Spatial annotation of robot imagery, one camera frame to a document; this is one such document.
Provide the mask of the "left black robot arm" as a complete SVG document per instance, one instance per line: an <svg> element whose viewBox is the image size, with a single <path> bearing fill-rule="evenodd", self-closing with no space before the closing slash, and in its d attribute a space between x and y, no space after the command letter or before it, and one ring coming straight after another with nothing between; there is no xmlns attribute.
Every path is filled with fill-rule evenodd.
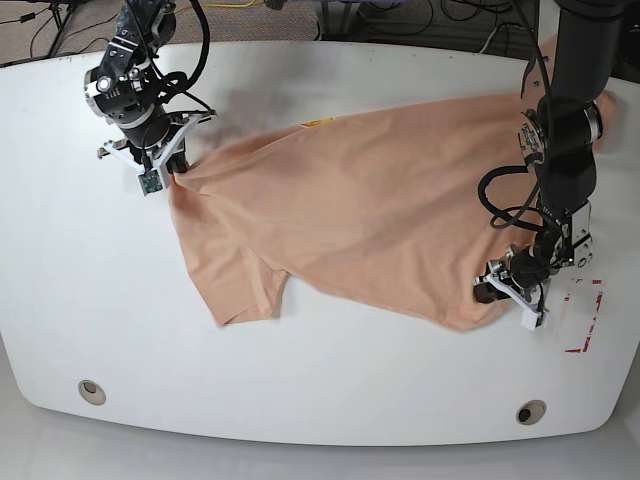
<svg viewBox="0 0 640 480"><path fill-rule="evenodd" d="M614 66L626 1L561 1L554 63L549 65L534 33L528 35L531 66L541 74L543 95L525 112L518 133L523 165L499 167L479 182L478 198L495 230L532 231L534 242L510 246L490 260L473 281L479 303L510 298L522 309L522 324L546 323L550 280L559 270L592 258L589 197L597 182L593 145L604 133L596 104ZM536 182L521 206L500 209L489 200L492 180L532 173Z"/></svg>

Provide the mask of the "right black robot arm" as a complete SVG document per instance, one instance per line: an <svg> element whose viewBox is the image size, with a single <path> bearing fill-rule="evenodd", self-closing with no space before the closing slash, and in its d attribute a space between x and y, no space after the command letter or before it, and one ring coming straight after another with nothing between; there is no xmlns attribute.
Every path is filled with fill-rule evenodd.
<svg viewBox="0 0 640 480"><path fill-rule="evenodd" d="M198 1L190 3L200 24L202 43L191 74L163 74L155 60L159 49L176 29L173 1L126 1L117 15L116 32L100 64L85 75L85 99L96 115L115 124L124 134L134 162L146 172L152 168L152 151L168 142L177 125L177 113L164 106L177 95L190 99L190 89L200 78L208 59L211 32Z"/></svg>

